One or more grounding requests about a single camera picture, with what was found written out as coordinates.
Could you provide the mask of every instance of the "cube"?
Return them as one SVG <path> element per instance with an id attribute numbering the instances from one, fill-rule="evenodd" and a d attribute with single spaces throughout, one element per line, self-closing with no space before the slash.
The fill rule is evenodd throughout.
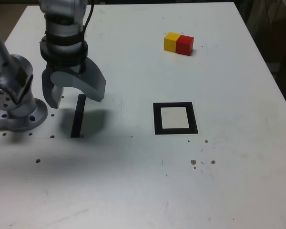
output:
<path id="1" fill-rule="evenodd" d="M 170 52 L 176 52 L 176 44 L 180 36 L 180 34 L 169 32 L 164 38 L 163 49 Z"/>
<path id="2" fill-rule="evenodd" d="M 183 55 L 191 55 L 193 50 L 194 37 L 188 37 L 181 35 L 176 44 L 176 53 Z"/>

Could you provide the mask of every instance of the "floor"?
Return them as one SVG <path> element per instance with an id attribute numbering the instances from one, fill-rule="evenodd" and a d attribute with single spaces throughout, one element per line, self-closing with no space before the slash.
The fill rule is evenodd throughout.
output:
<path id="1" fill-rule="evenodd" d="M 6 41 L 27 4 L 0 4 L 0 36 Z"/>

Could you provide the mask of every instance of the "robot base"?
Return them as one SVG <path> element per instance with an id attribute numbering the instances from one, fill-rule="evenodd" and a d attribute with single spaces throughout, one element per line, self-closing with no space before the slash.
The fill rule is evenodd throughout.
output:
<path id="1" fill-rule="evenodd" d="M 36 109 L 23 117 L 12 117 L 9 112 L 0 110 L 0 130 L 23 132 L 38 127 L 48 116 L 47 105 L 40 99 L 35 99 Z"/>

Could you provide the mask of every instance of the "black square frame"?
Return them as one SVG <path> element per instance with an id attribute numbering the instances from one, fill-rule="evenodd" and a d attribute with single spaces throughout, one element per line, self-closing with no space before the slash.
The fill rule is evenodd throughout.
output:
<path id="1" fill-rule="evenodd" d="M 185 107 L 189 128 L 174 128 L 163 129 L 161 108 L 164 107 Z M 156 135 L 185 135 L 185 134 L 197 134 L 197 124 L 191 102 L 184 103 L 154 103 L 153 104 L 153 119 L 154 119 L 154 133 Z"/>

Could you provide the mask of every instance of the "robotic arm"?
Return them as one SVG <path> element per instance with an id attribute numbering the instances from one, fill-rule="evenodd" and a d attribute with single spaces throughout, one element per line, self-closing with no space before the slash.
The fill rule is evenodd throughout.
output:
<path id="1" fill-rule="evenodd" d="M 106 80 L 97 65 L 87 57 L 88 44 L 83 18 L 87 0 L 40 0 L 45 13 L 46 36 L 40 43 L 41 55 L 47 62 L 42 74 L 42 90 L 47 103 L 58 108 L 64 87 L 80 89 L 88 98 L 104 98 Z"/>
<path id="2" fill-rule="evenodd" d="M 46 102 L 58 108 L 64 87 L 80 89 L 88 98 L 104 98 L 106 80 L 90 60 L 84 34 L 83 18 L 87 0 L 40 0 L 45 13 L 46 36 L 40 42 L 41 55 L 47 62 L 42 73 Z M 10 55 L 0 40 L 0 130 L 27 131 L 47 117 L 46 104 L 31 92 L 33 67 L 22 56 Z"/>

